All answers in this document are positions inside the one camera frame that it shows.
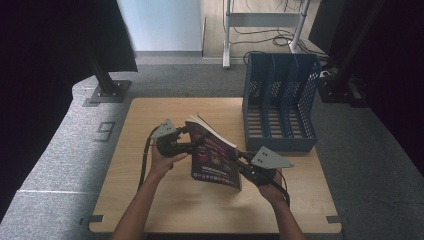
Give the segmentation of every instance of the black stand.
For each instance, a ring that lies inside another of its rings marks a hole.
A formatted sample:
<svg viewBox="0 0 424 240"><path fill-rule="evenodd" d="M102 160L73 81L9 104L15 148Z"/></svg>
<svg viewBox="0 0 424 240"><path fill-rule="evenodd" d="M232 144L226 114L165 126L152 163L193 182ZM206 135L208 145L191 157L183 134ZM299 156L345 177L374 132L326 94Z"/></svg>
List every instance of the black stand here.
<svg viewBox="0 0 424 240"><path fill-rule="evenodd" d="M130 80L115 80L109 76L97 61L93 50L87 46L85 48L88 62L93 70L94 75L99 81L99 85L94 90L91 98L84 103L85 106L98 105L99 103L121 103L124 100L128 88L131 86Z"/></svg>
<svg viewBox="0 0 424 240"><path fill-rule="evenodd" d="M341 63L340 69L333 74L328 73L326 75L325 71L321 74L318 91L323 102L350 103L353 107L367 106L365 91L362 91L364 88L364 81L352 76L352 61L383 4L384 0L375 3L374 8L365 21L364 27L360 29L359 33L354 38L352 47L349 48Z"/></svg>

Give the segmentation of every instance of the book cover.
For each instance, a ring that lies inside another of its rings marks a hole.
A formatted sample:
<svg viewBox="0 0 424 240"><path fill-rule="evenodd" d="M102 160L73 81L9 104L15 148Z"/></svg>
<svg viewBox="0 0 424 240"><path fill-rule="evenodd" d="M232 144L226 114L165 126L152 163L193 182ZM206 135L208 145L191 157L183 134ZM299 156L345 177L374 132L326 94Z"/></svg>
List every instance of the book cover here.
<svg viewBox="0 0 424 240"><path fill-rule="evenodd" d="M236 157L237 146L221 137L200 116L191 115L186 126L192 142L198 142L192 152L193 179L228 185L241 190Z"/></svg>

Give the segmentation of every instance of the blue file organizer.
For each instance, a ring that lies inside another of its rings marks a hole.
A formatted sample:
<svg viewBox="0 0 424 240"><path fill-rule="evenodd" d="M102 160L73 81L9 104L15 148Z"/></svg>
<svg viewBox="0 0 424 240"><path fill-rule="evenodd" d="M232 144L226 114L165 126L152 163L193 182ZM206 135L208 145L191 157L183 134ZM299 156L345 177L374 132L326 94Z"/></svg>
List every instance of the blue file organizer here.
<svg viewBox="0 0 424 240"><path fill-rule="evenodd" d="M315 54L252 53L243 95L246 150L308 152L321 65Z"/></svg>

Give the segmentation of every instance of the cable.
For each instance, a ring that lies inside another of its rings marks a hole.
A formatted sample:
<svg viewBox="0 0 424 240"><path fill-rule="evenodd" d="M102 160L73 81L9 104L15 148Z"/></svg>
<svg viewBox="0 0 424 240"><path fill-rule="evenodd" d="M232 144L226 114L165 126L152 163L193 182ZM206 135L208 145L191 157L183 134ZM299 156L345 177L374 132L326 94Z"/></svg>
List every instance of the cable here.
<svg viewBox="0 0 424 240"><path fill-rule="evenodd" d="M146 140L146 145L144 146L144 152L143 152L143 162L142 162L142 165L141 165L140 181L138 182L138 188L137 189L140 189L141 185L143 185L144 175L146 175L147 153L149 152L150 141L151 141L153 133L158 128L159 128L159 126L155 127Z"/></svg>
<svg viewBox="0 0 424 240"><path fill-rule="evenodd" d="M280 174L280 176L283 178L284 186L285 186L285 188L286 188L286 191L289 191L289 190L287 189L287 182L286 182L286 178L283 176L283 174L282 174L280 171L278 171L278 170L275 170L275 171L277 171L277 172Z"/></svg>

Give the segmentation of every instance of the human arm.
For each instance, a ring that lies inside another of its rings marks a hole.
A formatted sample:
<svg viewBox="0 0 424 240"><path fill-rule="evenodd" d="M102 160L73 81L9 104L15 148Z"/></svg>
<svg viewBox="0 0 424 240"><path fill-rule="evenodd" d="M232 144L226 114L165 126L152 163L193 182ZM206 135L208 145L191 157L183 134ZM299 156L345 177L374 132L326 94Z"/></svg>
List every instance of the human arm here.
<svg viewBox="0 0 424 240"><path fill-rule="evenodd" d="M149 174L127 207L124 215L122 215L112 234L112 239L141 239L160 181L175 162L187 157L187 153L182 153L172 158L167 158L162 156L156 147L152 147L151 152L152 165Z"/></svg>
<svg viewBox="0 0 424 240"><path fill-rule="evenodd" d="M276 174L274 181L281 185L281 176ZM302 233L283 194L271 184L258 186L261 195L271 204L277 220L280 240L304 240L306 236Z"/></svg>

